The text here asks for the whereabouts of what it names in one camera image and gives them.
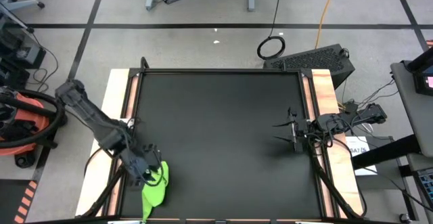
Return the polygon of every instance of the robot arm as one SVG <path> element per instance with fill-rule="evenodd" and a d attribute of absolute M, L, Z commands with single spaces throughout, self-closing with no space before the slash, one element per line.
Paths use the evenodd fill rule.
<path fill-rule="evenodd" d="M 154 180 L 151 171 L 157 171 L 161 164 L 156 146 L 137 144 L 125 122 L 109 118 L 89 101 L 80 81 L 67 81 L 55 90 L 55 96 L 87 123 L 102 150 L 112 158 L 119 157 L 134 179 Z"/>
<path fill-rule="evenodd" d="M 345 133 L 354 126 L 363 123 L 378 123 L 386 121 L 387 115 L 380 105 L 368 104 L 364 109 L 357 111 L 357 106 L 350 112 L 323 114 L 310 122 L 305 119 L 296 120 L 296 113 L 288 110 L 289 122 L 274 127 L 291 127 L 288 138 L 276 137 L 291 143 L 293 151 L 303 153 L 308 145 L 307 135 L 321 135 L 324 140 L 332 138 L 332 135 Z"/>

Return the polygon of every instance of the black tabletop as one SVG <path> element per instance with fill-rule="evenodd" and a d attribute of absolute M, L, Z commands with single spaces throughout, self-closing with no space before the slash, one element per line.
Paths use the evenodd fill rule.
<path fill-rule="evenodd" d="M 307 153 L 273 136 L 291 107 L 305 115 L 297 73 L 146 74 L 135 127 L 170 168 L 153 218 L 316 219 L 317 179 Z M 140 217 L 141 190 L 126 186 L 120 214 Z"/>

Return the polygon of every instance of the green towel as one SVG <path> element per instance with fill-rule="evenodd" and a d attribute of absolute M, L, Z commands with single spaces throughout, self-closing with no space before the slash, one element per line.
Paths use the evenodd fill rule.
<path fill-rule="evenodd" d="M 162 176 L 161 182 L 154 187 L 144 185 L 143 190 L 141 191 L 141 199 L 143 202 L 143 222 L 147 220 L 152 212 L 153 207 L 157 207 L 162 203 L 165 197 L 165 188 L 168 185 L 168 165 L 167 162 L 161 162 L 161 168 L 158 169 L 158 172 L 152 172 L 152 177 L 155 179 L 153 181 L 149 181 L 149 183 L 157 183 L 161 178 L 161 172 L 164 170 L 164 174 Z"/>

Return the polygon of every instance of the black hose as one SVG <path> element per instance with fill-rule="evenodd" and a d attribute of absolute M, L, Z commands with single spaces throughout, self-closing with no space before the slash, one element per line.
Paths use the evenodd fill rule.
<path fill-rule="evenodd" d="M 326 185 L 329 190 L 329 193 L 334 197 L 337 204 L 340 206 L 341 210 L 349 219 L 353 218 L 361 218 L 350 205 L 344 200 L 343 196 L 334 186 L 334 184 L 327 177 L 325 170 L 321 167 L 319 160 L 316 156 L 313 156 L 313 170 L 318 174 L 318 176 L 322 179 L 322 182 Z"/>
<path fill-rule="evenodd" d="M 46 116 L 49 118 L 54 118 L 55 116 L 55 112 L 52 112 L 50 110 L 47 110 L 45 108 L 40 108 L 38 106 L 34 106 L 32 104 L 26 103 L 26 102 L 22 102 L 18 99 L 9 97 L 9 96 L 1 96 L 0 95 L 0 103 L 2 104 L 6 104 L 12 107 L 15 107 L 17 109 L 23 109 L 26 110 L 28 112 L 33 112 L 42 116 Z"/>
<path fill-rule="evenodd" d="M 78 216 L 80 218 L 83 217 L 95 217 L 102 205 L 104 204 L 105 200 L 108 198 L 108 196 L 111 194 L 114 186 L 116 186 L 117 181 L 126 173 L 125 168 L 123 165 L 119 167 L 119 169 L 114 174 L 113 178 L 110 180 L 110 182 L 107 184 L 107 186 L 102 191 L 101 195 L 99 195 L 98 199 L 92 204 L 90 209 L 86 211 L 86 213 L 82 214 L 81 216 Z"/>
<path fill-rule="evenodd" d="M 36 91 L 29 91 L 26 89 L 16 89 L 18 93 L 21 93 L 22 95 L 25 95 L 30 98 L 35 99 L 41 99 L 44 100 L 53 106 L 55 106 L 55 118 L 52 123 L 48 125 L 48 127 L 44 128 L 42 131 L 39 131 L 38 133 L 19 140 L 14 141 L 2 141 L 0 142 L 0 149 L 6 149 L 6 148 L 14 148 L 14 147 L 20 147 L 24 145 L 28 145 L 30 143 L 35 143 L 38 139 L 46 138 L 50 134 L 52 134 L 62 123 L 62 119 L 65 116 L 65 107 L 63 104 L 56 100 L 54 97 L 51 97 L 49 95 L 45 95 L 44 93 L 39 93 Z"/>

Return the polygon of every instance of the black cable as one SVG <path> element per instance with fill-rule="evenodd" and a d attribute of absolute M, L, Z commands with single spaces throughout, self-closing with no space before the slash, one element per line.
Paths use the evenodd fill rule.
<path fill-rule="evenodd" d="M 374 91 L 370 96 L 366 97 L 361 103 L 359 103 L 359 107 L 362 108 L 366 104 L 369 103 L 369 100 L 371 100 L 375 95 L 377 95 L 383 88 L 393 85 L 395 83 L 395 80 L 392 79 L 389 83 L 385 84 L 384 86 L 380 87 L 378 90 Z"/>
<path fill-rule="evenodd" d="M 36 38 L 36 35 L 35 35 L 34 33 L 32 33 L 32 36 L 35 38 L 35 41 L 38 43 L 38 45 L 39 45 L 40 47 L 42 47 L 44 50 L 48 51 L 48 53 L 50 53 L 50 54 L 53 56 L 54 60 L 55 60 L 55 69 L 54 69 L 54 71 L 51 72 L 50 74 L 47 75 L 48 71 L 47 71 L 46 69 L 44 69 L 44 68 L 40 68 L 40 69 L 38 69 L 38 70 L 45 70 L 45 71 L 47 71 L 47 72 L 45 73 L 45 75 L 42 77 L 41 80 L 37 80 L 37 79 L 35 78 L 35 73 L 38 72 L 38 70 L 36 70 L 35 73 L 33 73 L 33 79 L 34 79 L 36 82 L 38 82 L 38 83 L 41 84 L 41 85 L 39 85 L 37 91 L 38 91 L 38 92 L 41 92 L 41 93 L 44 93 L 44 92 L 46 92 L 46 91 L 49 89 L 49 85 L 47 84 L 48 79 L 49 79 L 51 76 L 53 76 L 53 74 L 55 74 L 55 73 L 57 72 L 57 70 L 59 69 L 59 61 L 58 61 L 57 57 L 54 55 L 53 52 L 51 52 L 49 49 L 47 49 L 46 47 L 44 47 L 43 45 L 41 45 L 41 43 L 40 43 L 39 40 Z"/>
<path fill-rule="evenodd" d="M 375 101 L 377 101 L 379 98 L 383 98 L 383 97 L 391 97 L 391 96 L 393 96 L 393 95 L 396 95 L 397 93 L 398 93 L 398 91 L 395 91 L 394 93 L 392 93 L 392 94 L 390 94 L 390 95 L 381 95 L 381 96 L 377 96 L 375 99 L 368 101 L 368 103 L 375 102 Z"/>
<path fill-rule="evenodd" d="M 352 155 L 350 148 L 345 143 L 343 143 L 341 140 L 339 140 L 339 139 L 335 139 L 335 140 L 338 141 L 339 143 L 341 143 L 346 148 L 346 150 L 348 149 L 349 154 L 350 154 L 350 161 L 352 162 L 353 155 Z M 367 202 L 365 201 L 365 198 L 364 198 L 364 194 L 361 191 L 361 188 L 359 187 L 358 182 L 357 182 L 357 188 L 358 188 L 359 195 L 361 196 L 361 199 L 362 199 L 363 205 L 364 205 L 364 211 L 362 212 L 361 216 L 365 217 L 365 215 L 367 214 L 367 211 L 368 211 L 368 207 L 367 207 Z"/>
<path fill-rule="evenodd" d="M 344 120 L 343 118 L 336 118 L 336 120 L 341 120 L 342 122 L 344 122 L 344 123 L 346 123 L 346 125 L 348 125 L 349 126 L 349 128 L 350 128 L 350 133 L 352 134 L 352 135 L 354 135 L 359 141 L 361 141 L 361 142 L 364 142 L 364 143 L 366 143 L 367 145 L 370 145 L 370 146 L 373 146 L 373 147 L 375 147 L 375 148 L 377 148 L 377 146 L 376 145 L 373 145 L 373 144 L 371 144 L 371 143 L 369 143 L 369 142 L 367 142 L 367 141 L 363 141 L 362 139 L 360 139 L 359 138 L 359 136 L 353 131 L 353 126 L 352 126 L 352 124 L 349 124 L 346 120 Z"/>
<path fill-rule="evenodd" d="M 357 127 L 359 130 L 361 130 L 362 132 L 364 132 L 364 133 L 368 133 L 371 137 L 373 137 L 373 138 L 375 138 L 375 139 L 379 139 L 379 140 L 390 140 L 389 138 L 384 138 L 384 139 L 382 139 L 382 138 L 376 137 L 376 136 L 373 135 L 373 133 L 370 133 L 369 131 L 366 131 L 366 130 L 362 129 L 362 128 L 360 128 L 359 126 L 356 126 L 356 127 Z"/>
<path fill-rule="evenodd" d="M 90 155 L 89 159 L 86 161 L 86 165 L 84 166 L 84 176 L 86 176 L 87 167 L 89 166 L 90 161 L 93 159 L 93 157 L 102 150 L 101 147 L 99 147 L 92 155 Z"/>
<path fill-rule="evenodd" d="M 119 169 L 114 174 L 113 178 L 110 180 L 110 182 L 107 184 L 107 186 L 102 191 L 101 195 L 98 197 L 98 199 L 92 204 L 90 209 L 86 211 L 86 213 L 82 214 L 79 217 L 95 217 L 102 205 L 104 204 L 106 198 L 111 194 L 114 186 L 116 185 L 117 181 L 126 173 L 125 168 L 123 165 L 120 165 Z"/>
<path fill-rule="evenodd" d="M 0 2 L 0 4 L 3 6 L 3 8 L 7 9 L 6 6 L 4 6 L 4 4 L 2 4 L 1 2 Z M 15 14 L 12 13 L 12 12 L 11 12 L 11 14 L 12 14 L 12 15 L 17 19 L 17 20 L 21 21 L 21 22 L 24 24 L 24 22 L 23 22 L 19 17 L 17 17 L 17 15 L 15 15 Z M 50 50 L 48 50 L 46 47 L 44 47 L 44 46 L 41 45 L 41 43 L 40 43 L 39 40 L 36 38 L 36 36 L 35 36 L 34 33 L 31 33 L 31 35 L 35 38 L 35 41 L 38 43 L 38 45 L 39 45 L 40 47 L 42 47 L 44 50 L 48 51 L 48 52 L 53 56 L 53 58 L 54 58 L 54 60 L 55 60 L 55 70 L 54 70 L 51 74 L 49 74 L 49 75 L 47 76 L 48 71 L 47 71 L 45 68 L 38 68 L 38 69 L 33 73 L 33 79 L 36 81 L 36 83 L 28 83 L 29 85 L 40 85 L 39 88 L 37 89 L 37 91 L 38 91 L 38 92 L 41 92 L 41 93 L 44 93 L 44 92 L 46 92 L 46 91 L 49 89 L 49 86 L 48 86 L 48 84 L 46 83 L 47 80 L 49 79 L 49 77 L 51 77 L 51 75 L 53 75 L 55 72 L 57 72 L 57 70 L 58 70 L 58 68 L 59 68 L 59 61 L 58 61 L 58 59 L 56 58 L 56 56 L 55 56 L 55 55 L 54 55 Z M 44 74 L 44 76 L 42 77 L 41 80 L 38 80 L 38 79 L 36 79 L 35 74 L 36 74 L 38 71 L 40 71 L 40 70 L 45 71 L 46 73 Z M 44 90 L 41 90 L 41 87 L 42 87 L 43 85 L 45 85 L 46 88 L 45 88 Z"/>
<path fill-rule="evenodd" d="M 340 194 L 340 192 L 338 191 L 338 189 L 332 183 L 331 179 L 329 179 L 329 177 L 326 175 L 325 170 L 320 165 L 320 162 L 317 159 L 317 157 L 314 155 L 314 153 L 311 153 L 311 154 L 312 154 L 312 157 L 313 157 L 313 170 L 318 174 L 318 176 L 320 177 L 320 179 L 322 180 L 322 182 L 326 185 L 326 187 L 328 188 L 330 194 L 332 195 L 332 197 L 334 197 L 334 200 L 340 206 L 340 208 L 343 211 L 343 213 L 348 218 L 355 218 L 355 219 L 361 218 L 361 216 L 359 216 L 352 209 L 352 207 L 350 207 L 350 205 L 346 202 L 346 200 Z"/>
<path fill-rule="evenodd" d="M 77 115 L 73 114 L 72 112 L 65 110 L 67 113 L 71 114 L 73 117 L 75 117 L 84 127 L 87 127 L 90 131 L 93 132 L 93 129 L 87 125 L 87 123 L 83 122 Z"/>
<path fill-rule="evenodd" d="M 387 179 L 387 180 L 389 180 L 396 188 L 398 188 L 398 190 L 400 190 L 404 195 L 406 195 L 407 197 L 409 197 L 409 198 L 411 198 L 413 201 L 415 201 L 416 203 L 418 203 L 420 206 L 422 206 L 423 208 L 425 208 L 426 210 L 429 210 L 429 211 L 431 211 L 431 212 L 433 212 L 433 209 L 432 208 L 430 208 L 430 207 L 428 207 L 428 206 L 426 206 L 426 205 L 424 205 L 421 201 L 419 201 L 417 198 L 415 198 L 415 197 L 413 197 L 412 195 L 410 195 L 409 193 L 407 193 L 407 191 L 405 190 L 405 189 L 402 189 L 400 186 L 398 186 L 391 178 L 389 178 L 389 177 L 387 177 L 387 176 L 385 176 L 385 175 L 383 175 L 383 174 L 380 174 L 380 173 L 378 173 L 377 171 L 375 171 L 375 170 L 371 170 L 371 169 L 368 169 L 368 168 L 365 168 L 365 167 L 363 167 L 363 169 L 365 169 L 365 170 L 367 170 L 367 171 L 371 171 L 372 173 L 376 173 L 378 176 L 380 176 L 380 177 L 383 177 L 383 178 L 385 178 L 385 179 Z"/>
<path fill-rule="evenodd" d="M 350 159 L 352 160 L 352 152 L 350 151 L 350 148 L 349 148 L 345 143 L 342 143 L 342 145 L 344 146 L 344 148 L 345 148 L 347 151 L 349 151 L 349 153 L 350 153 Z M 378 172 L 375 171 L 375 170 L 368 169 L 368 168 L 366 168 L 366 167 L 360 167 L 360 168 L 365 169 L 365 170 L 367 170 L 367 171 L 371 171 L 372 173 L 375 173 L 375 174 L 377 174 L 378 176 L 383 177 L 383 178 L 389 180 L 389 181 L 390 181 L 390 182 L 391 182 L 391 183 L 392 183 L 396 188 L 398 188 L 398 190 L 400 190 L 404 195 L 406 195 L 407 197 L 411 198 L 413 201 L 415 201 L 416 203 L 418 203 L 420 206 L 424 207 L 426 210 L 429 210 L 429 211 L 432 211 L 432 212 L 433 212 L 433 209 L 431 209 L 430 207 L 424 205 L 424 204 L 423 204 L 421 201 L 419 201 L 417 198 L 415 198 L 415 197 L 413 197 L 412 195 L 408 194 L 407 191 L 406 191 L 405 189 L 402 189 L 400 186 L 398 186 L 398 185 L 397 185 L 397 184 L 396 184 L 396 183 L 395 183 L 391 178 L 389 178 L 389 177 L 387 177 L 387 176 L 385 176 L 385 175 L 383 175 L 383 174 L 380 174 L 380 173 L 378 173 Z"/>
<path fill-rule="evenodd" d="M 270 60 L 270 59 L 279 58 L 279 57 L 284 53 L 284 50 L 286 49 L 286 41 L 284 41 L 283 37 L 280 37 L 280 36 L 272 36 L 273 27 L 275 26 L 275 19 L 277 18 L 278 5 L 279 5 L 279 0 L 277 0 L 277 7 L 275 8 L 275 13 L 274 13 L 274 16 L 273 16 L 271 32 L 269 33 L 269 36 L 268 36 L 264 41 L 262 41 L 262 42 L 260 43 L 260 45 L 258 45 L 258 47 L 257 47 L 257 55 L 258 55 L 260 58 L 262 58 L 263 60 Z M 279 40 L 279 41 L 281 42 L 281 49 L 280 49 L 277 53 L 275 53 L 275 54 L 273 54 L 273 55 L 270 55 L 270 56 L 263 56 L 263 55 L 262 55 L 262 46 L 263 46 L 266 42 L 268 42 L 268 41 L 270 41 L 270 40 L 273 40 L 273 39 L 277 39 L 277 40 Z"/>

